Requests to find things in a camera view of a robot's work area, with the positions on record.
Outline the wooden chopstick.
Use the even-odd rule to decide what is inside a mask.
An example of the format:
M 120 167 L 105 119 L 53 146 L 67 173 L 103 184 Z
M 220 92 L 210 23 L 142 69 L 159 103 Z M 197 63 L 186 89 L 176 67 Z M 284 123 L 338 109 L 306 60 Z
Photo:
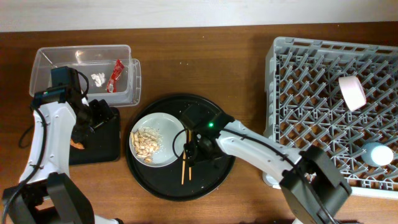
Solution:
M 192 132 L 188 130 L 188 143 L 192 140 Z M 192 168 L 188 165 L 188 176 L 189 176 L 189 181 L 192 180 Z
M 185 159 L 186 159 L 186 153 L 185 153 L 185 150 L 183 151 L 183 157 L 182 157 L 182 178 L 181 178 L 181 185 L 183 185 L 184 184 L 184 182 L 185 182 L 185 164 L 186 164 L 186 161 L 185 161 Z

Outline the grey plate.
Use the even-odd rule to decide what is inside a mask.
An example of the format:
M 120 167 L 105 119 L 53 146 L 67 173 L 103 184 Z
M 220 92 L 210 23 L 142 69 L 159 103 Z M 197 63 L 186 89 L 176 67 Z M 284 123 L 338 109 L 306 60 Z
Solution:
M 153 155 L 151 163 L 145 163 L 134 152 L 131 143 L 131 133 L 141 127 L 158 129 L 162 136 L 160 151 Z M 187 135 L 182 123 L 174 116 L 167 113 L 151 113 L 145 115 L 135 123 L 131 129 L 129 146 L 132 156 L 139 163 L 148 167 L 164 167 L 175 162 L 183 154 L 183 145 L 187 141 Z

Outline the orange carrot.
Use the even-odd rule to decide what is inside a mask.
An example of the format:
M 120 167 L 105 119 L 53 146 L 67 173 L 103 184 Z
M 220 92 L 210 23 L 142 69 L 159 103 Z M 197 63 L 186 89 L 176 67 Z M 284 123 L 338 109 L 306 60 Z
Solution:
M 72 147 L 74 147 L 74 148 L 76 148 L 76 149 L 79 149 L 79 150 L 83 150 L 85 147 L 84 147 L 84 145 L 82 144 L 82 143 L 80 143 L 80 142 L 75 142 L 74 140 L 70 140 L 70 145 L 72 146 Z

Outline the red snack wrapper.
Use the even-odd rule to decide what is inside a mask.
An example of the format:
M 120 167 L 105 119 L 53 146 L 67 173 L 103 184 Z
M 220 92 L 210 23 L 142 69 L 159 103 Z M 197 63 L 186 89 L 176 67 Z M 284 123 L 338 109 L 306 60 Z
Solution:
M 124 67 L 125 66 L 123 65 L 123 63 L 119 59 L 117 59 L 115 65 L 114 65 L 114 68 L 113 68 L 113 72 L 108 80 L 107 85 L 106 85 L 106 91 L 108 93 L 116 93 L 116 90 L 117 90 L 116 84 L 124 70 Z

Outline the peanut shell food scraps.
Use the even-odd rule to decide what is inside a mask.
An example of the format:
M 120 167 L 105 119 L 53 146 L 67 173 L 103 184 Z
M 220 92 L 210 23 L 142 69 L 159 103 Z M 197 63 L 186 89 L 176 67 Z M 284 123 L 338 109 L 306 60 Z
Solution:
M 134 152 L 145 163 L 153 161 L 153 155 L 160 151 L 162 136 L 158 129 L 141 127 L 131 133 L 131 143 Z

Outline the white bowl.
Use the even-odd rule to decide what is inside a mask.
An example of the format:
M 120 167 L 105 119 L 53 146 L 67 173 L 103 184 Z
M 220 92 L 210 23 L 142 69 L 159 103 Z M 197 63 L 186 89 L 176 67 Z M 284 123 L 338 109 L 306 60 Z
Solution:
M 350 111 L 358 110 L 366 104 L 366 95 L 356 76 L 339 77 L 338 83 L 343 99 Z

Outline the light blue cup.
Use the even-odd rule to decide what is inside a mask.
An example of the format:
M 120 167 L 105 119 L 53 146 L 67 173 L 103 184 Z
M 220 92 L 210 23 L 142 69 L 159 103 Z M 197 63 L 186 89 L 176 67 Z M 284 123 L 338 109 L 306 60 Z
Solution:
M 369 166 L 385 166 L 390 164 L 394 158 L 391 148 L 379 142 L 366 143 L 363 149 L 365 153 L 361 155 L 361 158 Z

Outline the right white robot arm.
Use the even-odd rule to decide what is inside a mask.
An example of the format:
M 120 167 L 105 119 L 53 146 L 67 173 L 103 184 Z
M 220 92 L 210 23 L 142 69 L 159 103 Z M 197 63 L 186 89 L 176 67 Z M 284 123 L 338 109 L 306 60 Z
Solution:
M 270 175 L 301 223 L 337 223 L 334 218 L 352 189 L 323 149 L 300 150 L 257 134 L 224 112 L 192 104 L 180 116 L 191 132 L 187 159 L 196 162 L 223 155 L 238 157 Z

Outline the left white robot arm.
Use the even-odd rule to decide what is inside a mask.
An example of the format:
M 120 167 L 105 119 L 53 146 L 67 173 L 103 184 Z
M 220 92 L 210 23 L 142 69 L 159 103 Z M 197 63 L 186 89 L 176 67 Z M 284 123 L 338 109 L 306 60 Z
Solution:
M 2 222 L 121 223 L 96 215 L 69 173 L 70 149 L 113 149 L 120 138 L 115 108 L 104 100 L 87 101 L 80 78 L 70 67 L 51 70 L 51 87 L 35 93 L 30 108 L 34 135 L 27 165 L 17 186 L 2 195 Z

